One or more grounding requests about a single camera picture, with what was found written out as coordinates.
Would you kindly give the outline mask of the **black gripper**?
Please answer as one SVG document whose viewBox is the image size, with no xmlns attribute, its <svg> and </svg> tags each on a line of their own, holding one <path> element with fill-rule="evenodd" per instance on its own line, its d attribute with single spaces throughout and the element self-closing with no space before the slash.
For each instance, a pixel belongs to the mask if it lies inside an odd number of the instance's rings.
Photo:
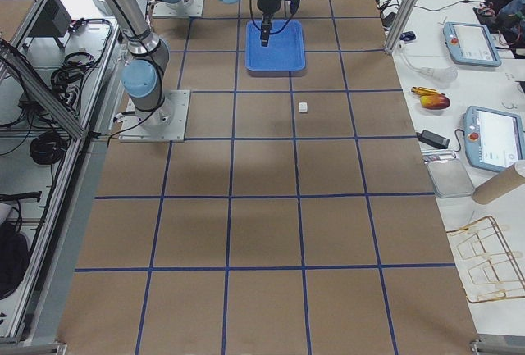
<svg viewBox="0 0 525 355">
<path fill-rule="evenodd" d="M 272 17 L 281 9 L 283 0 L 257 0 L 258 10 L 263 13 L 260 26 L 260 40 L 267 47 L 272 32 Z"/>
</svg>

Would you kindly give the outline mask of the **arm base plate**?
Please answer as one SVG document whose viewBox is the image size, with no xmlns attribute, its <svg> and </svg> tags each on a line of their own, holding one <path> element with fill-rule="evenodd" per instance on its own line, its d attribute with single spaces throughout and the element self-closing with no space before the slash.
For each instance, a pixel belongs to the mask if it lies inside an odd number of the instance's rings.
<svg viewBox="0 0 525 355">
<path fill-rule="evenodd" d="M 189 90 L 168 90 L 164 103 L 151 116 L 136 111 L 129 98 L 126 106 L 131 116 L 125 116 L 118 139 L 122 143 L 183 143 L 189 113 L 191 93 Z"/>
<path fill-rule="evenodd" d="M 186 19 L 200 17 L 203 13 L 204 0 L 154 0 L 153 18 Z"/>
</svg>

